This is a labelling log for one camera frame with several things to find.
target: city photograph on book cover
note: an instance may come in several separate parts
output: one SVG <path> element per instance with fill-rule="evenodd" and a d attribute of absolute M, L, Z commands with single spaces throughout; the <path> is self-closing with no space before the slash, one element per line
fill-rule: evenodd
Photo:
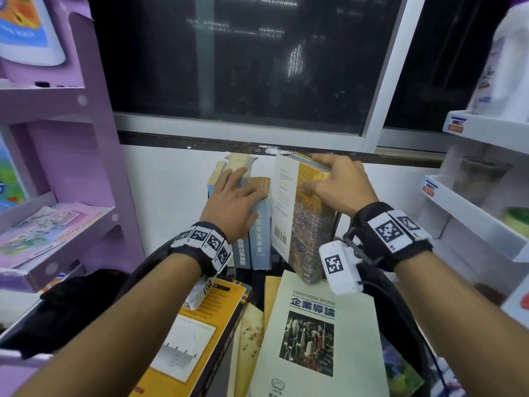
<path fill-rule="evenodd" d="M 332 376 L 334 325 L 289 311 L 279 358 Z"/>

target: wrist strap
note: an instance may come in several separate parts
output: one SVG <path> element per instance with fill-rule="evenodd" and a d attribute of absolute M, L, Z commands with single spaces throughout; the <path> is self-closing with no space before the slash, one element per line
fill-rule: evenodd
<path fill-rule="evenodd" d="M 226 235 L 215 224 L 199 221 L 178 234 L 171 244 L 169 254 L 183 253 L 196 260 L 202 274 L 213 277 L 228 264 L 233 254 Z"/>
<path fill-rule="evenodd" d="M 392 270 L 401 260 L 432 250 L 431 236 L 406 213 L 384 202 L 362 208 L 354 215 L 352 226 L 364 253 Z"/>

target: shelf label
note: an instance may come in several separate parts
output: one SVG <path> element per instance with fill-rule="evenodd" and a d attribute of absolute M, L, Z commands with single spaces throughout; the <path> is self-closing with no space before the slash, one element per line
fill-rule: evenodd
<path fill-rule="evenodd" d="M 448 124 L 448 130 L 452 132 L 463 132 L 464 126 L 465 126 L 466 119 L 462 119 L 461 117 L 450 117 L 450 123 Z"/>
<path fill-rule="evenodd" d="M 437 189 L 437 185 L 435 185 L 433 182 L 431 181 L 426 181 L 424 186 L 423 186 L 423 191 L 424 193 L 430 195 L 430 196 L 434 196 L 435 195 L 435 190 Z"/>

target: window frame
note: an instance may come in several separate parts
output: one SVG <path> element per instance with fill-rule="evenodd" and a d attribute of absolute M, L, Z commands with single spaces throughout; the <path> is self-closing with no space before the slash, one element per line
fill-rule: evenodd
<path fill-rule="evenodd" d="M 403 0 L 362 135 L 115 112 L 118 130 L 374 153 L 376 147 L 446 152 L 445 133 L 385 128 L 384 122 L 425 0 Z"/>

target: cable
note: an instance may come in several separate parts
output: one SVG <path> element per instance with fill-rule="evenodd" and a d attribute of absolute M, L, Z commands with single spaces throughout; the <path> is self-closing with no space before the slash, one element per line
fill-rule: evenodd
<path fill-rule="evenodd" d="M 418 343 L 423 343 L 426 346 L 429 354 L 431 355 L 431 357 L 433 359 L 433 362 L 435 364 L 435 368 L 437 369 L 437 373 L 439 374 L 439 378 L 441 379 L 441 383 L 443 384 L 444 392 L 445 392 L 447 397 L 450 396 L 450 391 L 448 390 L 448 387 L 446 386 L 446 382 L 444 381 L 443 373 L 441 372 L 441 368 L 439 367 L 437 359 L 435 358 L 435 354 L 433 353 L 432 349 L 428 345 L 427 340 L 424 338 L 422 333 L 419 331 L 419 328 L 417 327 L 417 324 L 415 323 L 415 320 L 413 319 L 413 316 L 411 316 L 411 312 L 409 314 L 407 314 L 406 312 L 402 312 L 402 310 L 400 309 L 399 305 L 393 300 L 393 298 L 388 294 L 388 292 L 385 289 L 383 289 L 382 287 L 380 287 L 379 285 L 377 285 L 375 283 L 372 283 L 370 281 L 359 281 L 358 284 L 370 285 L 370 286 L 378 289 L 381 293 L 386 295 L 386 297 L 393 303 L 393 306 L 397 309 L 399 315 L 402 317 L 402 320 L 404 320 L 404 323 L 409 328 L 409 330 L 412 332 L 413 337 L 415 338 L 415 340 Z"/>

